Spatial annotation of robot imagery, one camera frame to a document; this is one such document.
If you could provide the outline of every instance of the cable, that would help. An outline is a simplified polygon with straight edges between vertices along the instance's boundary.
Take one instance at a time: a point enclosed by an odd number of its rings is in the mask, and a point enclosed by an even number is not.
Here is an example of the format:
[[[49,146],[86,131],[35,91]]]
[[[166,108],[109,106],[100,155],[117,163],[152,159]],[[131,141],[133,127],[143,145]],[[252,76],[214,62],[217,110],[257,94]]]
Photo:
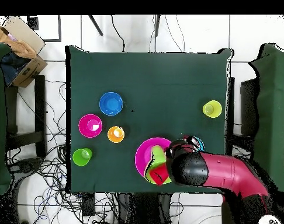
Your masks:
[[[177,201],[177,202],[172,202],[171,204],[170,204],[170,206],[172,206],[172,204],[174,204],[174,203],[177,203],[178,204],[178,209],[179,209],[179,207],[181,206],[182,207],[182,210],[181,210],[181,212],[179,213],[179,214],[176,214],[176,215],[174,215],[174,216],[170,216],[170,217],[176,217],[176,216],[179,216],[182,212],[183,212],[183,205],[182,205],[182,203],[181,202],[179,202],[179,201]]]
[[[151,37],[150,37],[150,42],[149,42],[149,53],[150,53],[150,44],[151,44],[151,40],[153,39],[153,35],[154,35],[154,31],[155,31],[155,28],[153,30],[153,33],[151,34]]]
[[[115,28],[114,21],[113,21],[113,16],[112,16],[112,15],[111,15],[111,18],[112,18],[112,25],[113,25],[113,27],[114,27],[116,33],[117,33],[118,36],[122,39],[122,42],[123,42],[123,44],[122,44],[123,51],[122,51],[122,52],[124,52],[124,48],[125,48],[125,46],[126,46],[125,43],[124,43],[124,39],[120,36],[120,34],[118,33],[117,29]]]
[[[180,25],[178,23],[177,15],[175,15],[175,16],[176,16],[176,21],[177,21],[178,27],[179,27],[179,29],[180,29],[180,31],[182,33],[182,29],[181,29],[181,27],[180,27]],[[186,52],[186,45],[185,45],[185,38],[183,36],[183,33],[182,33],[182,38],[183,38],[183,52],[185,53]]]
[[[199,222],[198,224],[201,224],[202,222],[204,222],[204,221],[206,221],[206,220],[208,220],[208,219],[210,219],[210,218],[217,217],[217,216],[221,216],[221,215],[210,216],[210,217],[208,217],[208,218],[202,220],[202,221]]]
[[[167,24],[167,27],[168,27],[168,30],[169,30],[169,34],[170,34],[171,38],[173,39],[174,43],[177,45],[176,41],[174,40],[174,38],[173,38],[173,36],[172,36],[172,34],[170,32],[170,28],[169,28],[169,25],[168,25],[167,17],[166,17],[166,15],[164,15],[164,16],[165,16],[165,19],[166,19],[166,24]]]

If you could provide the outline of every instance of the cardboard box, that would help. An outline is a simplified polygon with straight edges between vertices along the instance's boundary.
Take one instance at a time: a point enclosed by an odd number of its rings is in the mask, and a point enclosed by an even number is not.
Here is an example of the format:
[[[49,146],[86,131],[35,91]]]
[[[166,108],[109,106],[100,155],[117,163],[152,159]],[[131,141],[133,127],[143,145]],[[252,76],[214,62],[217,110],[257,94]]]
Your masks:
[[[47,63],[38,56],[38,53],[46,44],[42,38],[18,16],[8,17],[2,27],[15,39],[22,40],[30,45],[37,54],[37,57],[31,59],[12,83],[15,86],[26,88],[34,80],[34,77],[47,65]]]

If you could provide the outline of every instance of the black wire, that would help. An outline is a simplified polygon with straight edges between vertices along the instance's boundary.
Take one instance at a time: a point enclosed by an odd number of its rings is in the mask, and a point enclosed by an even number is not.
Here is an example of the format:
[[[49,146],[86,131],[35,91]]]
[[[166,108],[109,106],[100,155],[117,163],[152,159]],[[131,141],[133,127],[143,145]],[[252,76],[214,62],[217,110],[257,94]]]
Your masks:
[[[20,147],[18,147],[18,149],[19,149],[18,153],[16,153],[15,155],[13,155],[13,156],[12,156],[12,158],[11,158],[11,162],[12,162],[12,164],[14,164],[14,163],[15,163],[15,162],[13,161],[13,160],[14,160],[14,157],[15,157],[15,156],[17,156],[18,154],[20,154],[20,153],[21,153],[21,151],[22,151],[22,149],[21,149]]]
[[[179,214],[174,215],[174,216],[170,216],[170,217],[176,217],[176,216],[179,216],[179,215],[183,212],[183,205],[182,205],[182,203],[181,203],[181,202],[179,202],[179,201],[177,201],[177,202],[172,202],[172,203],[170,204],[170,206],[172,206],[172,204],[174,204],[174,203],[177,203],[177,204],[178,204],[178,207],[179,207],[179,206],[181,206],[181,207],[182,207],[182,210],[180,211],[180,213],[179,213]]]
[[[177,21],[178,27],[179,27],[179,29],[180,29],[180,31],[181,31],[181,33],[182,33],[182,29],[181,29],[181,27],[180,27],[180,25],[179,25],[179,23],[178,23],[177,15],[175,15],[175,16],[176,16],[176,21]],[[184,38],[184,36],[183,36],[183,33],[182,33],[182,38],[183,38],[183,51],[185,52],[185,50],[186,50],[186,45],[185,45],[185,38]]]
[[[124,48],[125,48],[125,46],[126,46],[125,43],[124,43],[124,39],[120,36],[120,34],[118,33],[117,29],[115,28],[114,21],[113,21],[113,16],[112,16],[112,15],[111,15],[111,18],[112,18],[112,25],[113,25],[113,27],[114,27],[116,33],[117,33],[118,36],[122,39],[122,42],[123,42],[123,44],[122,44],[123,51],[122,51],[122,52],[124,52]]]
[[[217,217],[217,216],[221,216],[221,215],[209,216],[208,218],[202,220],[202,221],[199,222],[198,224],[201,224],[202,222],[204,222],[204,221],[206,221],[206,220],[208,220],[208,219],[210,219],[210,218]]]
[[[166,19],[166,24],[167,24],[167,27],[168,27],[168,30],[169,30],[169,34],[170,34],[171,38],[173,39],[174,43],[177,45],[176,41],[174,40],[174,38],[173,38],[173,36],[172,36],[172,34],[170,32],[170,28],[169,28],[169,25],[168,25],[167,17],[166,17],[166,15],[164,15],[164,16],[165,16],[165,19]]]
[[[149,42],[149,53],[150,53],[150,45],[151,45],[151,40],[153,39],[153,34],[154,34],[154,31],[155,31],[155,24],[154,24],[154,30],[153,30],[153,33],[151,34],[151,37],[150,37],[150,42]]]

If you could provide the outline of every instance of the pink bowl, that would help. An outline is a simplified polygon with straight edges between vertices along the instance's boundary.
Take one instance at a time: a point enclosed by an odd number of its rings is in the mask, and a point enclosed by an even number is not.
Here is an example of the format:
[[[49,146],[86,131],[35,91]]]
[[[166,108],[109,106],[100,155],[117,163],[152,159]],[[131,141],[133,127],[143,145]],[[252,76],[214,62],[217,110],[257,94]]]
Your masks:
[[[150,138],[144,141],[137,149],[135,155],[136,169],[142,177],[144,177],[145,168],[151,159],[151,149],[155,145],[159,145],[164,151],[169,147],[171,141],[165,138]]]
[[[94,138],[102,131],[102,120],[94,114],[87,114],[80,119],[78,126],[83,136]]]

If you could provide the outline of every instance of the white floor tile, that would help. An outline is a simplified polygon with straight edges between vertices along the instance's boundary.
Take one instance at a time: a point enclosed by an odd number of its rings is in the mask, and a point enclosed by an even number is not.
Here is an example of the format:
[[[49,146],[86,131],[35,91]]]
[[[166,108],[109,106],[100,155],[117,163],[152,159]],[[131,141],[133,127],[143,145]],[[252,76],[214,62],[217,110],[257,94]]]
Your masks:
[[[223,202],[221,194],[218,193],[174,193],[171,197],[171,205],[178,205],[180,202],[184,206],[203,205],[220,206]]]
[[[61,15],[61,42],[46,42],[39,56],[44,60],[65,60],[65,46],[81,46],[80,15]]]
[[[40,75],[45,75],[46,81],[66,82],[65,62],[47,62],[47,66],[41,71]]]
[[[284,49],[284,15],[231,15],[230,48],[233,61],[252,61],[264,43]]]
[[[187,53],[216,53],[228,48],[229,15],[166,15],[170,32],[182,49],[181,27]],[[180,51],[168,30],[165,16],[161,16],[157,51]]]
[[[256,78],[256,74],[247,63],[231,63],[231,77],[234,81],[234,123],[241,124],[241,84],[247,80]],[[240,127],[234,126],[234,133]]]
[[[35,198],[40,195],[46,195],[48,185],[45,180],[39,174],[35,173],[22,181],[19,188],[18,204],[41,204],[43,200],[41,198]]]
[[[172,224],[222,224],[221,207],[179,206],[174,208],[170,210]]]
[[[111,193],[95,193],[95,204],[96,205],[112,205],[112,196]],[[118,205],[118,202],[115,197],[113,197],[115,205]]]
[[[60,210],[60,206],[46,206],[44,209],[43,206],[35,206],[35,209],[38,213],[41,213],[43,210],[41,218],[36,222],[36,224],[81,224],[73,212],[65,208]],[[20,221],[27,220],[29,224],[33,224],[38,217],[38,214],[35,212],[34,206],[32,205],[19,205],[18,211]],[[79,210],[76,210],[75,213],[80,219],[82,218]]]
[[[82,16],[82,48],[85,51],[118,53],[123,50],[122,40],[112,25],[110,15],[93,16],[101,29],[100,36],[88,15]],[[124,51],[147,52],[151,36],[152,15],[114,15],[114,25],[124,39]]]
[[[57,15],[38,15],[39,29],[35,32],[43,40],[59,39],[59,23]]]
[[[145,53],[149,51],[154,30],[152,15],[115,15],[114,24],[126,44],[125,51]],[[112,26],[110,16],[95,16],[104,33],[100,36],[88,16],[82,16],[82,48],[90,52],[120,52],[122,40]],[[170,32],[183,50],[183,39],[175,15],[167,15]],[[216,53],[228,48],[229,15],[178,15],[178,22],[185,39],[188,53]],[[154,34],[151,51],[154,51]],[[160,19],[157,52],[180,51],[173,41],[164,15]]]
[[[46,82],[46,102],[47,133],[59,133],[66,129],[66,84]]]

